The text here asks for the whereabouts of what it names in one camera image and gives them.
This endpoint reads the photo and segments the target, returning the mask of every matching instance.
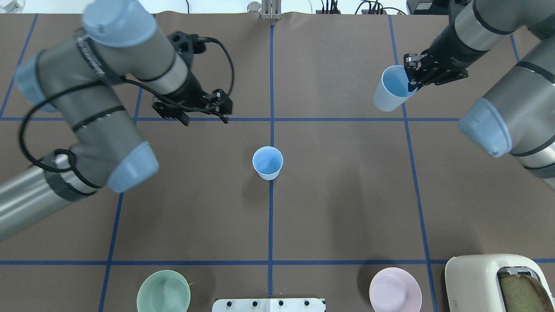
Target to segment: metal clamp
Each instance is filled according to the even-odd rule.
[[[281,0],[262,0],[262,19],[281,19]]]

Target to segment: table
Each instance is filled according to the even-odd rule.
[[[419,91],[378,111],[382,71],[420,52],[447,24],[431,16],[165,12],[165,33],[220,39],[236,67],[228,125],[195,115],[161,120],[132,85],[118,95],[156,153],[160,172],[136,188],[103,189],[0,244],[0,310],[133,311],[151,273],[191,283],[191,311],[218,298],[325,298],[329,311],[372,311],[368,285],[388,266],[410,272],[422,311],[446,311],[442,271],[452,256],[514,253],[536,260],[555,287],[555,193],[519,167],[479,150],[457,129],[470,109],[537,40],[524,30],[469,68],[470,77]],[[16,133],[30,105],[15,67],[69,38],[77,15],[5,14],[0,27],[0,182],[28,163]],[[195,57],[206,90],[227,89],[217,46]],[[39,113],[34,155],[74,137]],[[285,163],[267,182],[251,167],[264,145]]]

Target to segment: electrical cable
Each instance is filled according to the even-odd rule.
[[[380,5],[381,7],[383,7],[383,6],[381,5],[380,2],[376,1],[376,3],[374,4],[374,6],[372,7],[371,12],[373,12],[374,14],[378,14],[378,10],[379,10],[379,6],[378,6],[378,5]]]
[[[364,3],[368,3],[368,4],[369,4],[369,5],[368,5],[368,10],[372,10],[372,3],[375,3],[375,5],[378,5],[378,4],[379,4],[380,6],[382,5],[382,4],[381,4],[380,2],[378,2],[378,1],[368,1],[368,0],[364,0],[364,1],[362,1],[362,2],[359,4],[359,7],[356,8],[355,14],[359,12],[360,7],[362,7],[362,5],[363,5]]]
[[[233,66],[233,61],[231,60],[231,56],[229,55],[228,50],[224,47],[224,44],[221,43],[218,39],[212,37],[206,37],[208,42],[215,43],[220,46],[222,51],[224,51],[225,56],[228,58],[229,66],[231,67],[231,86],[229,87],[228,96],[231,95],[231,91],[233,91],[233,86],[235,84],[235,67]]]
[[[399,10],[398,8],[392,8],[392,7],[386,7],[386,8],[382,7],[382,8],[380,9],[380,12],[381,12],[380,14],[383,14],[385,9],[394,9],[394,10],[397,10],[397,11],[401,12],[402,15],[406,15],[405,12]]]

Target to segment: blue cup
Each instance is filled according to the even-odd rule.
[[[408,77],[401,65],[389,66],[382,74],[374,93],[374,105],[383,112],[390,112],[416,93],[408,91]]]
[[[261,147],[253,155],[253,167],[264,180],[277,178],[282,166],[283,155],[275,147]]]

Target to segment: pink bowl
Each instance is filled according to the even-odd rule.
[[[369,295],[376,312],[419,312],[422,306],[418,282],[399,268],[379,271],[370,283]]]

